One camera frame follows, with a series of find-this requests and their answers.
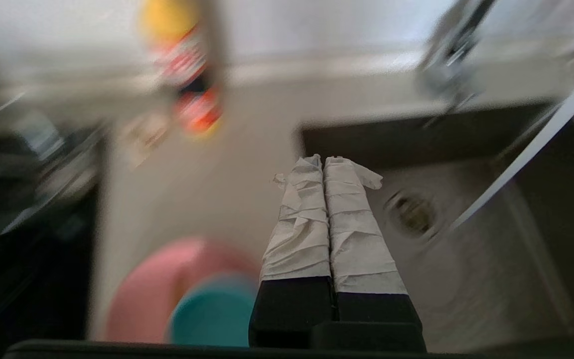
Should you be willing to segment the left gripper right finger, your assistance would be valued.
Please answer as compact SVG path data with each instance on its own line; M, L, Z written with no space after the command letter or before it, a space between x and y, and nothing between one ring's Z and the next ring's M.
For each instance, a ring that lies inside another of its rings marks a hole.
M312 329L324 350L424 350L423 325L369 205L377 173L342 157L324 168L336 317Z

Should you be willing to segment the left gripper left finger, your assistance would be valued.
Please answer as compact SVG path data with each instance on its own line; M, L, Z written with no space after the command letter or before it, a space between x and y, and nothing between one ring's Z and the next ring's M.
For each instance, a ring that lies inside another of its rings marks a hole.
M321 157L299 158L277 180L284 193L262 257L249 345L309 348L312 330L335 316Z

